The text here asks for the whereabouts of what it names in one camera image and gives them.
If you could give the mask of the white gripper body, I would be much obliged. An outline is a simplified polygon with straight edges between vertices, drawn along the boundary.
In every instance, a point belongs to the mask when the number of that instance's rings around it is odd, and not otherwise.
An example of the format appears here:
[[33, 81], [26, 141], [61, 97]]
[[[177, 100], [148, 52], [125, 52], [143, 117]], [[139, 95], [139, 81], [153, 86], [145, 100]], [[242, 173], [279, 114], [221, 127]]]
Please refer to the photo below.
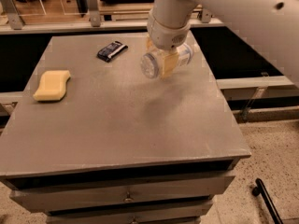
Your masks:
[[152, 8], [149, 12], [147, 30], [153, 45], [158, 49], [170, 50], [184, 43], [190, 30], [191, 12]]

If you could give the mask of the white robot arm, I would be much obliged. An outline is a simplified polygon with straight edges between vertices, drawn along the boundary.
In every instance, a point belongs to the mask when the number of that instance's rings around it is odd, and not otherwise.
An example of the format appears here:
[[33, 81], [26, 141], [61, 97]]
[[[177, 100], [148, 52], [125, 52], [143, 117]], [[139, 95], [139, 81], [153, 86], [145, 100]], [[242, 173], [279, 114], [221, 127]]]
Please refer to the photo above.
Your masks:
[[299, 86], [299, 0], [154, 0], [147, 25], [153, 44], [181, 45], [199, 5]]

